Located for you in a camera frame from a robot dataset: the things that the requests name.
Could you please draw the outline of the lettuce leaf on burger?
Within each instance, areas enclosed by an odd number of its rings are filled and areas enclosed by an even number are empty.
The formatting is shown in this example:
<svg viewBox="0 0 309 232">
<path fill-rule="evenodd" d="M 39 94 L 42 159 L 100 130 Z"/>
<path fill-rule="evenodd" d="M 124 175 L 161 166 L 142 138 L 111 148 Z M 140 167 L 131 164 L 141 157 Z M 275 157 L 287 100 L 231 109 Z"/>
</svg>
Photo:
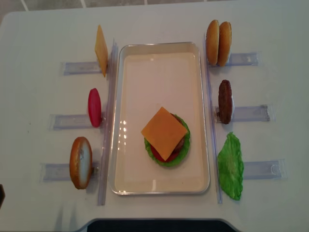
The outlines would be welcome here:
<svg viewBox="0 0 309 232">
<path fill-rule="evenodd" d="M 150 148 L 151 144 L 146 139 L 144 139 L 145 149 L 146 149 L 149 157 L 152 160 L 154 160 L 160 166 L 163 166 L 163 167 L 177 166 L 185 159 L 185 157 L 188 154 L 188 151 L 189 151 L 189 148 L 190 148 L 190 136 L 191 136 L 191 134 L 190 134 L 190 130 L 189 130 L 187 124 L 184 122 L 184 120 L 182 118 L 180 118 L 180 119 L 182 120 L 183 126 L 187 129 L 187 134 L 184 136 L 185 137 L 184 138 L 184 144 L 183 144 L 181 151 L 179 152 L 177 158 L 174 159 L 173 161 L 167 162 L 167 163 L 163 163 L 163 162 L 158 161 L 151 152 L 151 148 Z"/>
</svg>

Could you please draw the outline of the meat patty on burger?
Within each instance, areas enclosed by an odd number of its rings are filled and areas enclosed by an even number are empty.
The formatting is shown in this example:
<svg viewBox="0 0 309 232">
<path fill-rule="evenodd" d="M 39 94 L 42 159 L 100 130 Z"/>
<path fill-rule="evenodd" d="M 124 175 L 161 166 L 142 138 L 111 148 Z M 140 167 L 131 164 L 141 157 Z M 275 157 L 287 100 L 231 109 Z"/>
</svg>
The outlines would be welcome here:
<svg viewBox="0 0 309 232">
<path fill-rule="evenodd" d="M 178 121 L 181 125 L 183 125 L 182 120 L 181 120 L 178 116 L 176 116 L 175 114 L 172 114 L 172 115 L 177 119 L 177 121 Z M 176 147 L 174 148 L 172 154 L 178 153 L 178 152 L 181 151 L 181 149 L 182 149 L 182 147 L 183 147 L 183 144 L 184 144 L 184 138 L 185 138 L 185 137 L 183 137 L 183 138 L 179 141 L 179 143 L 178 143 L 178 144 L 176 145 Z"/>
</svg>

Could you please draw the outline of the upright lettuce leaf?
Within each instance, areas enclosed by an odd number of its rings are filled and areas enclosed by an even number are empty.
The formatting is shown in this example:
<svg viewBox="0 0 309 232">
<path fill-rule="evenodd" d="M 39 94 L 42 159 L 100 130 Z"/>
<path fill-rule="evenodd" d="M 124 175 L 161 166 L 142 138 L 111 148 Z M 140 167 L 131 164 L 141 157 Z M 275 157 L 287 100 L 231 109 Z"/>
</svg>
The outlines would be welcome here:
<svg viewBox="0 0 309 232">
<path fill-rule="evenodd" d="M 239 201 L 243 190 L 244 162 L 238 137 L 230 132 L 217 157 L 221 189 L 233 200 Z"/>
</svg>

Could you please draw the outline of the clear holder under tomato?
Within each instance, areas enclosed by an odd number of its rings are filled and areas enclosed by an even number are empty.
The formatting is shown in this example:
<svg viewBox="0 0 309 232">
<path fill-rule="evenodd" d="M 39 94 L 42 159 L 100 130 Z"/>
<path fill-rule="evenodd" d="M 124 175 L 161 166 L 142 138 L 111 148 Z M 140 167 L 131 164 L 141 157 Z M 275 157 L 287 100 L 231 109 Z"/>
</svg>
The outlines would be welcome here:
<svg viewBox="0 0 309 232">
<path fill-rule="evenodd" d="M 59 115 L 50 114 L 47 128 L 50 131 L 93 129 L 88 115 Z"/>
</svg>

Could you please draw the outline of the clear holder under lettuce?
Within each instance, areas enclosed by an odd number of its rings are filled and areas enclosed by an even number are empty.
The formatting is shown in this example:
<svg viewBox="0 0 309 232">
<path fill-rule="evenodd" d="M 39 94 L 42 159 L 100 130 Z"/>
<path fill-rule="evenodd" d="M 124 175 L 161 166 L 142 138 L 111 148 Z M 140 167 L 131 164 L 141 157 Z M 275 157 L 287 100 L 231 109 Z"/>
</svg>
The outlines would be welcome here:
<svg viewBox="0 0 309 232">
<path fill-rule="evenodd" d="M 285 159 L 244 162 L 244 180 L 286 179 Z"/>
</svg>

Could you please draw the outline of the clear holder under patty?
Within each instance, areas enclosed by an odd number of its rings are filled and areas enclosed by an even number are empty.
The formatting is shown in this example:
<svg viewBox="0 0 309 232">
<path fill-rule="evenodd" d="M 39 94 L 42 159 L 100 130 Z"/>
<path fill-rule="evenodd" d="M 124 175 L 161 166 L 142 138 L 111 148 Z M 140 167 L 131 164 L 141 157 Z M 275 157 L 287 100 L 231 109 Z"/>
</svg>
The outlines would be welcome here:
<svg viewBox="0 0 309 232">
<path fill-rule="evenodd" d="M 235 107 L 230 122 L 268 122 L 274 121 L 271 105 Z"/>
</svg>

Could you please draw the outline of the upright cheese slice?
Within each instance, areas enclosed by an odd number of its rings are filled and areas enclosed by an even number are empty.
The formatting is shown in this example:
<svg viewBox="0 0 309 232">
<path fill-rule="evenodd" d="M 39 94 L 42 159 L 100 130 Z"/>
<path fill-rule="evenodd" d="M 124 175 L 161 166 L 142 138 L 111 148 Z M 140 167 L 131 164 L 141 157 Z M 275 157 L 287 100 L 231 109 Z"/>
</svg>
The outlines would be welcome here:
<svg viewBox="0 0 309 232">
<path fill-rule="evenodd" d="M 103 76 L 106 77 L 107 66 L 108 66 L 108 49 L 101 25 L 98 25 L 96 43 L 95 43 L 95 53 L 97 55 L 101 72 Z"/>
</svg>

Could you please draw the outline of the left clear acrylic rail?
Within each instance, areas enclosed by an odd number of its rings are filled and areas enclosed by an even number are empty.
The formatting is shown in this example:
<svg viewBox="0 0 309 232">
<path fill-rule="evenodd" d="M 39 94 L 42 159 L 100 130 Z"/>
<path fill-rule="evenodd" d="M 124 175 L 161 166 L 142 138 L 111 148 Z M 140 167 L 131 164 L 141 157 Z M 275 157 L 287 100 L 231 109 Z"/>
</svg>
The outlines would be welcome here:
<svg viewBox="0 0 309 232">
<path fill-rule="evenodd" d="M 117 89 L 117 65 L 118 65 L 118 44 L 113 40 L 112 52 L 109 61 L 107 77 L 109 79 L 109 93 L 105 112 L 104 140 L 101 156 L 101 167 L 98 187 L 98 206 L 106 202 L 106 191 L 108 181 L 109 157 L 112 150 L 113 122 L 115 109 L 115 96 Z"/>
</svg>

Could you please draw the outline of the right clear acrylic rail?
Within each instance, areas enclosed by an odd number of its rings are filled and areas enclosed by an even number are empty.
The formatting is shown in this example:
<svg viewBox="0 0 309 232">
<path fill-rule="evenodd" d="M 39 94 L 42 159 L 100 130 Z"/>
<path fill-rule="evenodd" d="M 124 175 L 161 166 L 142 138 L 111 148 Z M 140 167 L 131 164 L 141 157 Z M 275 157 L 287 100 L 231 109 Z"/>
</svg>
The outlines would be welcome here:
<svg viewBox="0 0 309 232">
<path fill-rule="evenodd" d="M 204 62 L 205 62 L 205 76 L 206 76 L 206 85 L 207 85 L 207 93 L 208 93 L 208 112 L 210 119 L 210 128 L 211 128 L 211 144 L 212 144 L 212 159 L 214 163 L 214 178 L 215 178 L 215 188 L 216 188 L 216 197 L 217 203 L 222 204 L 222 190 L 219 183 L 219 171 L 218 171 L 218 163 L 217 163 L 217 140 L 216 140 L 216 131 L 215 131 L 215 116 L 213 111 L 212 104 L 212 92 L 211 92 L 211 81 L 210 81 L 210 73 L 209 73 L 209 63 L 207 58 L 206 51 L 206 33 L 204 33 Z"/>
</svg>

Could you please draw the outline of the tomato slice on burger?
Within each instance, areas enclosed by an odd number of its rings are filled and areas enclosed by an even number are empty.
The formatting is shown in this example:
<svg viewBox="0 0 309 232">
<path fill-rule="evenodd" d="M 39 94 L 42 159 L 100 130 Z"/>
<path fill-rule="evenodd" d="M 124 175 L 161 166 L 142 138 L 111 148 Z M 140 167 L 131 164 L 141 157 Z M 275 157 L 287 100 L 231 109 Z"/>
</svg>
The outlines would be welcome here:
<svg viewBox="0 0 309 232">
<path fill-rule="evenodd" d="M 179 154 L 179 151 L 177 151 L 177 152 L 173 151 L 173 152 L 171 153 L 171 155 L 170 155 L 166 160 L 164 160 L 164 159 L 161 157 L 161 155 L 157 152 L 157 150 L 156 150 L 152 145 L 150 145 L 150 148 L 151 148 L 151 152 L 152 152 L 152 154 L 154 155 L 154 157 L 155 157 L 158 161 L 163 162 L 163 163 L 167 163 L 167 162 L 173 161 L 174 159 L 177 158 L 177 156 L 178 156 L 178 154 Z"/>
</svg>

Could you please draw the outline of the clear acrylic rail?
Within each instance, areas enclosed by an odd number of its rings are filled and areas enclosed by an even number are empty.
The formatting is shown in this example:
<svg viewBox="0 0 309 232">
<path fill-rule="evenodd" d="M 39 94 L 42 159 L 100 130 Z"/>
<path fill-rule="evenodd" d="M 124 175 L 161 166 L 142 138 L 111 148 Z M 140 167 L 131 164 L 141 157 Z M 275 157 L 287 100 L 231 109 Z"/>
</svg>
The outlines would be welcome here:
<svg viewBox="0 0 309 232">
<path fill-rule="evenodd" d="M 106 191 L 108 181 L 109 157 L 112 150 L 113 122 L 115 109 L 115 96 L 117 89 L 117 65 L 118 65 L 118 44 L 113 40 L 112 52 L 109 61 L 107 77 L 109 79 L 109 93 L 105 112 L 104 140 L 101 156 L 101 167 L 98 187 L 98 206 L 106 202 Z"/>
<path fill-rule="evenodd" d="M 215 131 L 215 116 L 213 111 L 212 104 L 212 92 L 211 92 L 211 81 L 210 81 L 210 73 L 209 73 L 209 63 L 207 58 L 206 51 L 206 33 L 204 33 L 204 62 L 205 62 L 205 76 L 206 76 L 206 85 L 207 85 L 207 93 L 208 93 L 208 112 L 210 119 L 210 128 L 211 128 L 211 144 L 212 144 L 212 159 L 214 163 L 214 178 L 215 178 L 215 188 L 216 188 L 216 197 L 217 203 L 222 204 L 222 190 L 219 183 L 219 171 L 218 171 L 218 163 L 217 163 L 217 140 L 216 140 L 216 131 Z"/>
</svg>

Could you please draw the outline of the clear holder under buns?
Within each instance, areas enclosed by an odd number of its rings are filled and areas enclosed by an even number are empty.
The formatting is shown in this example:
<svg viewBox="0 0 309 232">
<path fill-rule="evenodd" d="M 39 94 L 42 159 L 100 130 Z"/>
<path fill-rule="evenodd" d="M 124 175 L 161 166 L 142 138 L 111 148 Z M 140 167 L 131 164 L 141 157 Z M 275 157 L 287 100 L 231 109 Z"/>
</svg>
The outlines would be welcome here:
<svg viewBox="0 0 309 232">
<path fill-rule="evenodd" d="M 257 66 L 259 64 L 259 53 L 231 53 L 225 66 Z"/>
</svg>

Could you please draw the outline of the upright meat patty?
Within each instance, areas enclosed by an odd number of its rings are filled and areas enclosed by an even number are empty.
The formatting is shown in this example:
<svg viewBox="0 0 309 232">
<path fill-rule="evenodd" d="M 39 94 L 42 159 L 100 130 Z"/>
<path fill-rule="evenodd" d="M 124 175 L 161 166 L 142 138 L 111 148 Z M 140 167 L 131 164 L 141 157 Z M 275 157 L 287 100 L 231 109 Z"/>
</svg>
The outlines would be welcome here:
<svg viewBox="0 0 309 232">
<path fill-rule="evenodd" d="M 233 112 L 232 90 L 228 80 L 223 80 L 219 86 L 219 118 L 223 124 L 229 124 Z"/>
</svg>

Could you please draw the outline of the white rectangular tray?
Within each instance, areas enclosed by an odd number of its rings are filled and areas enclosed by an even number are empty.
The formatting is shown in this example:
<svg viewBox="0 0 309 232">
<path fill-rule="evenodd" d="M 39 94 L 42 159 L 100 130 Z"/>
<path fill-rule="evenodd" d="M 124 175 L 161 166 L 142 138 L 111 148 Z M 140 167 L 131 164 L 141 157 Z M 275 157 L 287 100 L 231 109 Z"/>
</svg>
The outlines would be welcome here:
<svg viewBox="0 0 309 232">
<path fill-rule="evenodd" d="M 141 130 L 164 107 L 190 130 L 177 165 L 156 163 Z M 197 194 L 210 182 L 200 52 L 192 42 L 127 45 L 119 55 L 109 184 L 118 195 Z"/>
</svg>

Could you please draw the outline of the clear holder under left bun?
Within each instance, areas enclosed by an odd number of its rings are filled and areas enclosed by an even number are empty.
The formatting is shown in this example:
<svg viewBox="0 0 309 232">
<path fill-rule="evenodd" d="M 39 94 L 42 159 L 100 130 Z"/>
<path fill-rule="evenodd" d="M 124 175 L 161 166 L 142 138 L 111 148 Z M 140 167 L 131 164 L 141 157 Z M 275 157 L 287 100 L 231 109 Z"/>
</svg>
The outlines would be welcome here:
<svg viewBox="0 0 309 232">
<path fill-rule="evenodd" d="M 70 165 L 41 163 L 40 182 L 71 181 Z"/>
</svg>

